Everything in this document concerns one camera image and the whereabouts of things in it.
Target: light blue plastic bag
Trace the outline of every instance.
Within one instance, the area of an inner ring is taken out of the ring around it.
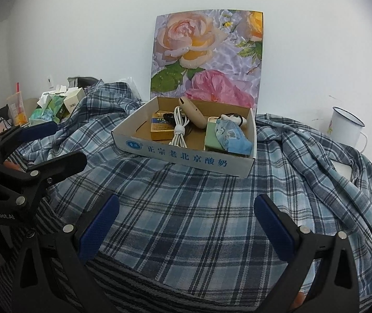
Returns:
[[[231,120],[218,119],[215,127],[216,138],[229,153],[250,155],[253,144],[245,137],[239,126]]]

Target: beige plastic device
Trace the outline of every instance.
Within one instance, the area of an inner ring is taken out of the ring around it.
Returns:
[[[191,102],[187,97],[182,96],[179,99],[179,106],[182,109],[183,113],[193,122],[197,128],[205,129],[208,124],[205,117],[199,111],[199,109]]]

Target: blue logo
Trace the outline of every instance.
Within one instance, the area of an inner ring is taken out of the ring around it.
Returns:
[[[132,149],[141,149],[141,145],[135,141],[127,141],[127,146]]]

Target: plaid blanket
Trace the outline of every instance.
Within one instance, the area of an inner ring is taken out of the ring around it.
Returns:
[[[66,223],[105,189],[119,196],[120,214],[100,250],[107,258],[100,279],[112,278],[114,260],[194,298],[258,306],[286,267],[253,215],[254,198],[266,193],[297,225],[348,234],[361,309],[371,305],[372,163],[366,157],[308,126],[266,114],[256,120],[257,159],[248,178],[170,164],[113,144],[111,130],[139,107],[126,84],[99,81],[88,92],[54,136],[19,153],[35,163],[74,150],[86,154],[84,172],[50,188],[50,206]],[[352,167],[352,182],[331,159]],[[106,288],[110,298],[117,295]]]

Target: small yellow box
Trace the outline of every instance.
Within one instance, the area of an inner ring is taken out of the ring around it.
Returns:
[[[174,137],[174,126],[164,120],[163,115],[172,112],[158,112],[151,117],[151,140],[172,140]]]

